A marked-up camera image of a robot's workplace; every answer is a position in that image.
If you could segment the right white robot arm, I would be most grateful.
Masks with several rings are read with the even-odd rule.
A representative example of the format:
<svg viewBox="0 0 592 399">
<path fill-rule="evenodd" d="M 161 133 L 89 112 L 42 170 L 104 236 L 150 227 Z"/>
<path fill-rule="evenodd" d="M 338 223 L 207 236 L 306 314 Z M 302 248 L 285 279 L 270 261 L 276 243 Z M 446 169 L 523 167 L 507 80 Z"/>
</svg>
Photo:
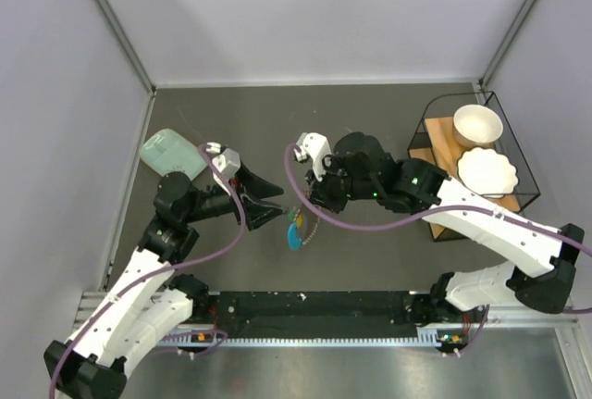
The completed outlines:
<svg viewBox="0 0 592 399">
<path fill-rule="evenodd" d="M 531 223 L 465 187 L 447 171 L 420 158 L 396 160 L 378 139 L 351 132 L 334 146 L 326 136 L 301 135 L 294 153 L 310 161 L 310 202 L 332 213 L 349 202 L 374 200 L 405 219 L 420 213 L 504 257 L 473 272 L 441 275 L 430 290 L 434 314 L 445 321 L 481 305 L 521 304 L 560 314 L 574 285 L 583 232 Z"/>
</svg>

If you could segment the metal keyring with blue handle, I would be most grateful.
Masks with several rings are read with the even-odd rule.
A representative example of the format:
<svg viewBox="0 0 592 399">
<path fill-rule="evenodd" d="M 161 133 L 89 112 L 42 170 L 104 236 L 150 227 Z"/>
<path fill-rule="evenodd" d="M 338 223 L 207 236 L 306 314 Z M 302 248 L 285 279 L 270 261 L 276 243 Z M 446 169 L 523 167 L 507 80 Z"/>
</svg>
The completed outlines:
<svg viewBox="0 0 592 399">
<path fill-rule="evenodd" d="M 287 242 L 290 250 L 297 251 L 312 241 L 320 225 L 321 218 L 313 215 L 308 210 L 296 209 L 292 212 L 295 214 L 295 219 L 288 226 Z M 296 225 L 297 218 L 303 220 L 301 227 Z"/>
</svg>

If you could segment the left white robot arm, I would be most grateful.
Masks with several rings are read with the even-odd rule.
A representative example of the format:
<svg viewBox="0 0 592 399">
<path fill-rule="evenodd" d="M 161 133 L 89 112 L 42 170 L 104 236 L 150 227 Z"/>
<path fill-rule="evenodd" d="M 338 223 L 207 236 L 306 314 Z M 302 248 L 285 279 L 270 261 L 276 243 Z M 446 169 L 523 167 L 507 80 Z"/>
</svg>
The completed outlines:
<svg viewBox="0 0 592 399">
<path fill-rule="evenodd" d="M 208 289 L 184 270 L 227 254 L 240 237 L 191 259 L 199 239 L 193 223 L 231 214 L 243 235 L 285 214 L 285 207 L 272 200 L 283 189 L 241 162 L 217 156 L 210 169 L 217 182 L 204 190 L 179 171 L 160 180 L 154 217 L 119 279 L 65 342 L 46 348 L 49 397 L 120 397 L 130 374 L 161 340 L 186 319 L 207 316 Z"/>
</svg>

